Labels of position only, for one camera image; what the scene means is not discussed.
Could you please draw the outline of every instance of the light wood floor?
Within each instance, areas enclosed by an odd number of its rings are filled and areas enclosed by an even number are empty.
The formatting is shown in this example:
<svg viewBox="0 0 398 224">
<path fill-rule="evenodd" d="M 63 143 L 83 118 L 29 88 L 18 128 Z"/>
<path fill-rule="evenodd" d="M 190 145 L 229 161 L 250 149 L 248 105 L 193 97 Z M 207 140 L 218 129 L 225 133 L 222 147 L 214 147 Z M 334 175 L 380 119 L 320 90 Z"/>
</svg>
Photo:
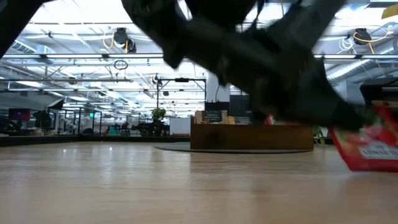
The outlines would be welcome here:
<svg viewBox="0 0 398 224">
<path fill-rule="evenodd" d="M 0 148 L 0 223 L 398 223 L 398 175 L 334 149 L 189 154 L 150 144 Z"/>
</svg>

